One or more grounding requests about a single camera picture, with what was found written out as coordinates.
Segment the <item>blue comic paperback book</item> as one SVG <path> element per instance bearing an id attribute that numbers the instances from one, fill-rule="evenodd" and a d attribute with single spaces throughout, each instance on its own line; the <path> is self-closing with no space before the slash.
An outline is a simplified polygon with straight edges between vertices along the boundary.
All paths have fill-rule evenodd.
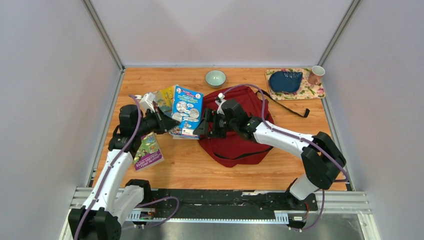
<path id="1" fill-rule="evenodd" d="M 202 117 L 203 94 L 179 85 L 175 86 L 171 118 L 179 124 L 170 130 L 173 139 L 198 140 L 195 129 Z"/>

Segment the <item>dark red student backpack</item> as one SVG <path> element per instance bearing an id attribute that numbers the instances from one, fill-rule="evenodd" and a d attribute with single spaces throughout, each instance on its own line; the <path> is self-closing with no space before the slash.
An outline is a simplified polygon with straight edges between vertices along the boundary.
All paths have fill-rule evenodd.
<path id="1" fill-rule="evenodd" d="M 215 100 L 219 93 L 223 93 L 226 100 L 235 99 L 248 116 L 259 118 L 262 116 L 263 100 L 258 98 L 249 86 L 245 85 L 233 89 L 224 88 L 204 96 L 203 112 L 206 109 L 214 111 L 218 109 Z M 266 144 L 242 139 L 233 131 L 227 132 L 225 138 L 200 136 L 198 143 L 212 159 L 227 168 L 232 168 L 238 164 L 257 165 L 273 149 L 272 146 Z"/>

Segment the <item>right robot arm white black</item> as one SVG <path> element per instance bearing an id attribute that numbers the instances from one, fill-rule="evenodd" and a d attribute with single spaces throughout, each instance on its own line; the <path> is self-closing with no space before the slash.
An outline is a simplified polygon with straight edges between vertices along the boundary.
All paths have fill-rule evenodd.
<path id="1" fill-rule="evenodd" d="M 235 99 L 221 100 L 217 105 L 217 110 L 205 109 L 194 134 L 224 138 L 226 133 L 235 132 L 244 140 L 278 148 L 301 159 L 305 173 L 293 181 L 285 195 L 290 209 L 299 209 L 311 193 L 330 189 L 339 174 L 346 173 L 346 159 L 327 133 L 311 135 L 278 127 L 262 117 L 248 115 Z"/>

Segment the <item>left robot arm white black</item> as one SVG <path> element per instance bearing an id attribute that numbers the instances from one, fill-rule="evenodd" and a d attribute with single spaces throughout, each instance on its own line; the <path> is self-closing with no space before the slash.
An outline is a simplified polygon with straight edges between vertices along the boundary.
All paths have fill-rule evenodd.
<path id="1" fill-rule="evenodd" d="M 119 124 L 109 141 L 104 168 L 82 207 L 72 209 L 68 215 L 73 239 L 120 239 L 122 226 L 136 205 L 145 208 L 153 201 L 149 182 L 140 179 L 130 180 L 117 196 L 141 138 L 150 133 L 167 133 L 179 124 L 158 107 L 145 113 L 137 104 L 120 108 Z"/>

